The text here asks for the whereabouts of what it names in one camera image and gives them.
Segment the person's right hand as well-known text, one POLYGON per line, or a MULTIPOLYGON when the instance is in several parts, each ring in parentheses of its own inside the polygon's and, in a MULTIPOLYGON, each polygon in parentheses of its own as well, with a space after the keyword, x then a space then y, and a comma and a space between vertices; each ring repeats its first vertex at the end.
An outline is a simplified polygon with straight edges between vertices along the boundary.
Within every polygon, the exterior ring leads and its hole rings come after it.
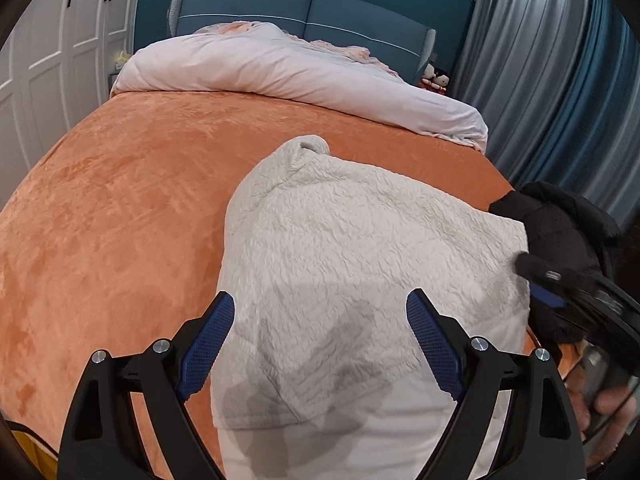
POLYGON ((600 390, 590 408, 584 397, 586 385, 587 372, 582 364, 577 364, 566 376, 565 387, 582 440, 587 439, 593 414, 605 418, 603 429, 596 435, 596 443, 586 453, 586 467, 593 470, 604 464, 623 440, 629 424, 636 416, 637 400, 626 386, 617 386, 600 390))

